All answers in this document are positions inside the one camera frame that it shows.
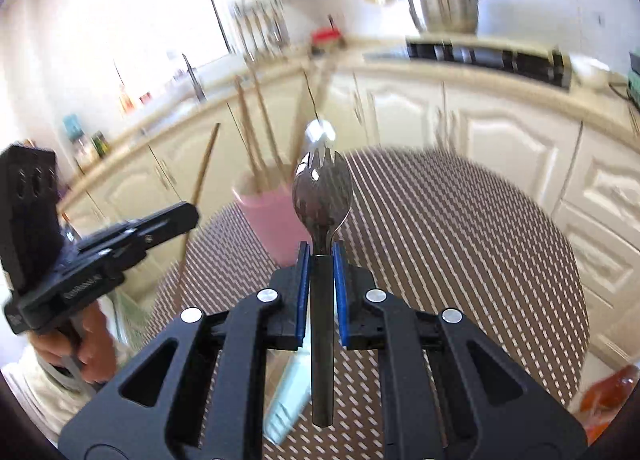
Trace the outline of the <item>light sleeve left forearm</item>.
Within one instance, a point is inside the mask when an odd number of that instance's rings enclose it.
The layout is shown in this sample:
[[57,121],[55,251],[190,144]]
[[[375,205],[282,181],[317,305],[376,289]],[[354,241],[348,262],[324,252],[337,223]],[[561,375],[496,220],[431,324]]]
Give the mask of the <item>light sleeve left forearm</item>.
[[79,388],[70,388],[66,381],[58,382],[51,376],[51,368],[44,367],[34,354],[3,366],[1,373],[21,408],[54,446],[64,426],[90,399]]

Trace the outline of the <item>person's left hand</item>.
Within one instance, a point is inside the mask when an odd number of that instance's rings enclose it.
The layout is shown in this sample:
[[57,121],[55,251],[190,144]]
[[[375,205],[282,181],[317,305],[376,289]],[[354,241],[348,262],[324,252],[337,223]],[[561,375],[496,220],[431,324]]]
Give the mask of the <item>person's left hand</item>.
[[79,346],[61,332],[53,330],[45,335],[29,332],[28,341],[36,353],[51,365],[62,366],[64,356],[75,355],[81,362],[81,376],[88,383],[102,383],[111,380],[117,371],[116,352],[107,320],[94,302],[82,312],[84,339]]

